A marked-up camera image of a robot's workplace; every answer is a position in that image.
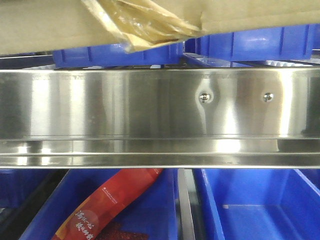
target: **blue plastic bin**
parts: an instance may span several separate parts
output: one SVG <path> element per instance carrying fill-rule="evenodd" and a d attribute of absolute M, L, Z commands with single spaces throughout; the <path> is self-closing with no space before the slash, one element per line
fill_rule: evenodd
<path fill-rule="evenodd" d="M 0 169 L 0 208 L 18 208 L 52 171 Z"/>
<path fill-rule="evenodd" d="M 320 189 L 320 169 L 300 170 L 318 189 Z"/>
<path fill-rule="evenodd" d="M 207 35 L 196 39 L 194 49 L 197 54 L 228 61 L 309 59 L 315 27 L 296 25 Z"/>
<path fill-rule="evenodd" d="M 313 49 L 320 49 L 320 24 L 315 26 Z"/>
<path fill-rule="evenodd" d="M 316 240 L 320 191 L 299 170 L 194 171 L 209 240 Z"/>
<path fill-rule="evenodd" d="M 77 206 L 118 171 L 70 170 L 20 240 L 50 240 Z M 174 192 L 173 170 L 166 169 L 115 221 L 123 224 L 124 231 L 148 234 L 149 240 L 178 240 Z"/>
<path fill-rule="evenodd" d="M 121 44 L 76 47 L 53 52 L 57 68 L 178 64 L 183 44 L 176 43 L 127 54 Z"/>

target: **shelf lip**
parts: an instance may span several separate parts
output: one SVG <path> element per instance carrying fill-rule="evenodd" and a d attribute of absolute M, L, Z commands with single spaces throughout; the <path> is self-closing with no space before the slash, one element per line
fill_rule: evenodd
<path fill-rule="evenodd" d="M 320 67 L 0 70 L 0 168 L 319 168 Z"/>

